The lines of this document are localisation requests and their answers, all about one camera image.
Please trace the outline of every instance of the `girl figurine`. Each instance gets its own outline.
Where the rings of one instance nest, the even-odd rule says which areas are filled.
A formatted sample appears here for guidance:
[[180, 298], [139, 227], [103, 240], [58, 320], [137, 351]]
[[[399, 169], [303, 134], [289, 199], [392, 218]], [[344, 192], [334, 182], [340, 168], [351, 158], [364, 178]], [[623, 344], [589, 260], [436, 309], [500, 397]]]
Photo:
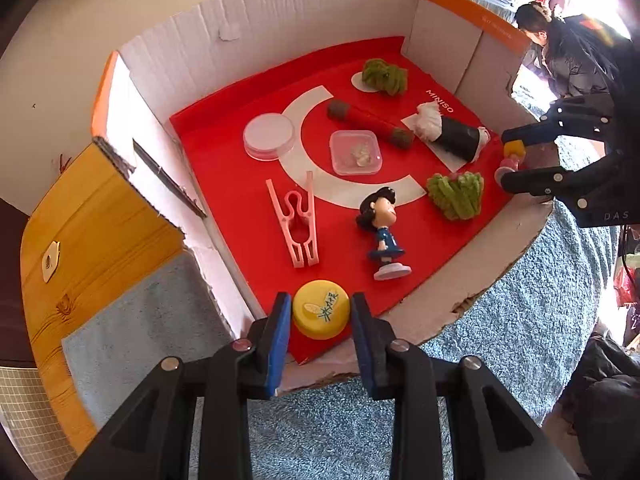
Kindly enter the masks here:
[[396, 192], [390, 187], [381, 187], [362, 201], [360, 214], [356, 217], [356, 224], [360, 228], [376, 234], [378, 248], [369, 252], [369, 258], [380, 262], [378, 272], [373, 275], [378, 281], [400, 278], [411, 273], [411, 267], [400, 262], [393, 263], [395, 258], [404, 254], [389, 230], [396, 223], [395, 203]]

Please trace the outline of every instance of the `pink clothespin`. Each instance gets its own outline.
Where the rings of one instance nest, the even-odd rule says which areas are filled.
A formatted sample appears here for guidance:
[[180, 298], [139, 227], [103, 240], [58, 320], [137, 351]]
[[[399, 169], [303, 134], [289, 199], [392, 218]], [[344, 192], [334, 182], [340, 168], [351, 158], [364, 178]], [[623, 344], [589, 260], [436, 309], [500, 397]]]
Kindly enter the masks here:
[[[305, 266], [302, 247], [305, 248], [306, 262], [309, 266], [315, 265], [320, 262], [320, 258], [318, 257], [318, 242], [316, 240], [316, 204], [314, 200], [313, 179], [313, 171], [307, 171], [306, 211], [302, 211], [302, 195], [300, 195], [299, 192], [292, 190], [284, 196], [286, 209], [289, 210], [286, 215], [282, 212], [282, 208], [280, 207], [280, 202], [276, 195], [276, 190], [273, 188], [273, 182], [271, 181], [271, 179], [267, 180], [267, 188], [269, 188], [269, 195], [271, 195], [271, 203], [273, 203], [273, 209], [276, 212], [278, 221], [280, 222], [280, 228], [282, 229], [284, 241], [287, 244], [287, 248], [289, 249], [291, 261], [293, 262], [293, 266], [297, 269]], [[296, 198], [295, 208], [293, 207], [293, 204], [290, 200], [292, 196]], [[309, 228], [309, 237], [306, 239], [306, 242], [302, 243], [302, 245], [293, 240], [289, 231], [291, 222], [293, 221], [296, 213]]]

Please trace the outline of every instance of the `green hair scrunchie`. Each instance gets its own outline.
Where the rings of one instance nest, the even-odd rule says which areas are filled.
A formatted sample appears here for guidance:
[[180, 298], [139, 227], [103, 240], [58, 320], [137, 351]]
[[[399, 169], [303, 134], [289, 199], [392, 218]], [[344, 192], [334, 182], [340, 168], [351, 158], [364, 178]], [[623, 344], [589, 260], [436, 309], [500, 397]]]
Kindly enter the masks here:
[[393, 96], [406, 91], [407, 70], [384, 59], [369, 59], [362, 69], [362, 80], [376, 90]]
[[439, 173], [427, 180], [431, 201], [449, 220], [469, 220], [480, 214], [484, 178], [480, 173], [466, 173], [453, 178]]

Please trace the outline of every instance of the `cardboard box wall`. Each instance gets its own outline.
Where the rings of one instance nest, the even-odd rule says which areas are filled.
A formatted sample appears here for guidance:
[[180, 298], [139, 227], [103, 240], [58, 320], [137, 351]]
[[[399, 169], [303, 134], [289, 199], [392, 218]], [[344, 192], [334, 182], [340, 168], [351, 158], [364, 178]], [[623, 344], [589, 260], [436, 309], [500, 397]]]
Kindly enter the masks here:
[[[212, 303], [234, 337], [264, 313], [199, 193], [169, 117], [233, 82], [310, 52], [389, 36], [403, 36], [402, 54], [490, 129], [501, 133], [534, 120], [510, 97], [528, 39], [469, 0], [209, 0], [142, 32], [108, 60], [92, 117], [95, 142], [184, 233]], [[145, 160], [142, 153], [148, 155]], [[158, 177], [158, 166], [169, 183]], [[396, 333], [422, 342], [457, 319], [464, 308], [456, 307], [468, 308], [468, 299], [526, 250], [549, 211], [530, 197], [512, 200], [439, 272], [385, 314]], [[481, 266], [465, 264], [461, 282], [462, 262], [479, 260]], [[282, 387], [356, 371], [353, 343], [345, 342], [311, 364], [292, 364]]]

